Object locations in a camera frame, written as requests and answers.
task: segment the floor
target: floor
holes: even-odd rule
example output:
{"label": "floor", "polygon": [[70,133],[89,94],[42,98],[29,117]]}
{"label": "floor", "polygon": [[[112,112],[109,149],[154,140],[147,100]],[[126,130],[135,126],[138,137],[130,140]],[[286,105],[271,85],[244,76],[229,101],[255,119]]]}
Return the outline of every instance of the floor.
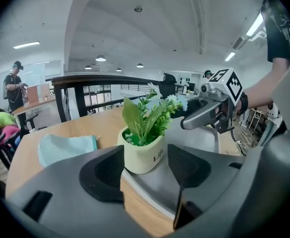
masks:
{"label": "floor", "polygon": [[[236,141],[241,141],[248,147],[245,146],[245,148],[242,148],[243,153],[247,154],[247,150],[249,148],[255,147],[258,143],[259,138],[253,135],[254,130],[252,128],[244,128],[239,123],[239,117],[234,117],[232,121],[232,125],[234,126],[233,134],[236,139]],[[8,175],[7,168],[3,165],[3,163],[0,160],[0,180],[3,182],[6,182]]]}

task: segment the black t-shirt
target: black t-shirt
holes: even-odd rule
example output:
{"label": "black t-shirt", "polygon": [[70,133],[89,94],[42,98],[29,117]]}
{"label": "black t-shirt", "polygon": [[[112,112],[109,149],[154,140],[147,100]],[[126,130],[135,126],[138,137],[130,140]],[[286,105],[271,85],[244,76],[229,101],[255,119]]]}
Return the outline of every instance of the black t-shirt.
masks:
{"label": "black t-shirt", "polygon": [[[9,74],[5,78],[5,85],[16,85],[19,83],[21,83],[21,79],[18,76],[13,76],[12,74]],[[20,102],[22,101],[21,90],[19,89],[19,87],[16,87],[16,89],[12,91],[7,90],[7,97],[10,102]]]}
{"label": "black t-shirt", "polygon": [[261,8],[266,33],[268,57],[290,61],[290,16],[279,0],[264,0]]}

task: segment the light blue cloth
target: light blue cloth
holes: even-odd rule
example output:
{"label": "light blue cloth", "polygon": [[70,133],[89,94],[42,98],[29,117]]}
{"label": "light blue cloth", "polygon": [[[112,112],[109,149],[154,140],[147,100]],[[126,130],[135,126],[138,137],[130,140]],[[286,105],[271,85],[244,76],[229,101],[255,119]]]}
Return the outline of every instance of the light blue cloth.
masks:
{"label": "light blue cloth", "polygon": [[47,134],[38,145],[39,162],[47,167],[55,162],[97,150],[95,136],[59,137]]}

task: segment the potted plant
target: potted plant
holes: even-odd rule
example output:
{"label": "potted plant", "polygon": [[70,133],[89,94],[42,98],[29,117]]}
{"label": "potted plant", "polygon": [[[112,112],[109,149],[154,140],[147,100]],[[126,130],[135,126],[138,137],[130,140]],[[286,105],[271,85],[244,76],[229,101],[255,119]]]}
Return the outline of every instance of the potted plant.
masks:
{"label": "potted plant", "polygon": [[146,98],[140,99],[138,105],[124,98],[122,115],[127,127],[118,134],[118,145],[124,145],[125,167],[136,174],[152,170],[161,160],[166,150],[165,130],[171,121],[170,115],[183,107],[186,100],[179,100],[175,95],[159,100],[151,110],[147,105],[160,94],[153,88]]}

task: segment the black handrail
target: black handrail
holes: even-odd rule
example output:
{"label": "black handrail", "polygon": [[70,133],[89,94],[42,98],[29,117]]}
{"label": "black handrail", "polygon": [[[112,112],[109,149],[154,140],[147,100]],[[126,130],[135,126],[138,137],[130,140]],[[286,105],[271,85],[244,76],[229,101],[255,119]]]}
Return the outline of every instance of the black handrail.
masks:
{"label": "black handrail", "polygon": [[152,83],[154,85],[159,85],[159,81],[150,80],[144,78],[126,77],[126,76],[116,76],[116,75],[73,75],[64,77],[55,77],[51,80],[54,86],[56,103],[58,107],[58,112],[61,122],[67,121],[64,108],[62,104],[62,89],[74,87],[76,104],[79,111],[80,117],[87,115],[87,110],[84,100],[84,86],[90,85],[119,85],[119,84],[134,84],[134,85],[147,85]]}
{"label": "black handrail", "polygon": [[[135,100],[135,99],[138,99],[138,98],[141,98],[141,97],[145,97],[145,96],[146,95],[140,95],[140,96],[130,97],[129,99],[130,100]],[[114,104],[117,104],[117,103],[122,103],[122,102],[124,102],[124,99],[118,99],[118,100],[107,101],[107,102],[103,102],[103,103],[99,103],[99,104],[88,105],[88,106],[86,106],[86,111],[90,111],[90,110],[93,110],[93,109],[98,109],[98,108],[105,107],[105,106],[111,106],[111,105],[114,105]]]}

